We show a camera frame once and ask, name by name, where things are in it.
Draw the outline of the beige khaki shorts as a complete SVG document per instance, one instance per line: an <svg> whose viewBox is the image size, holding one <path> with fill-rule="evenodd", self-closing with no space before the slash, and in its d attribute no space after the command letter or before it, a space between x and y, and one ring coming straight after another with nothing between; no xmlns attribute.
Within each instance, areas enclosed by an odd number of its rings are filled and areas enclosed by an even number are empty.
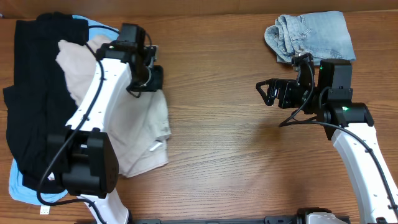
<svg viewBox="0 0 398 224"><path fill-rule="evenodd" d="M67 90L76 105L83 102L95 74L93 51L108 43L110 39L99 34L85 46L66 40L58 42L56 61L65 73ZM171 130L162 90L144 92L139 98L122 90L109 121L106 132L119 161L119 174L133 177L168 163Z"/></svg>

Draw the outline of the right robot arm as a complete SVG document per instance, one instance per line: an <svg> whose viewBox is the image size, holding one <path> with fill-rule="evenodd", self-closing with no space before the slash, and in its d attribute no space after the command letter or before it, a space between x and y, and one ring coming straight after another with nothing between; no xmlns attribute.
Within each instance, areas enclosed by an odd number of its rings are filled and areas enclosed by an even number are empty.
<svg viewBox="0 0 398 224"><path fill-rule="evenodd" d="M294 57L295 79L256 84L267 106L293 109L280 126L319 125L346 167L361 223L397 223L397 186L382 156L374 120L364 103L354 103L352 64L329 58L315 75L310 54Z"/></svg>

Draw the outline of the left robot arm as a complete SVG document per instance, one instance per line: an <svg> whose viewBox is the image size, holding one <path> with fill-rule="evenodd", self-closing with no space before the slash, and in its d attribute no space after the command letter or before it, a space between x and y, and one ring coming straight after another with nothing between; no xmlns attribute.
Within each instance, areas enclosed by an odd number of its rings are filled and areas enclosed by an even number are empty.
<svg viewBox="0 0 398 224"><path fill-rule="evenodd" d="M83 202L95 223L132 223L116 190L119 163L106 128L119 94L135 98L162 89L163 68L155 65L158 46L137 24L124 23L118 38L92 54L97 66L81 105L58 133L49 134L52 158L37 186L47 206Z"/></svg>

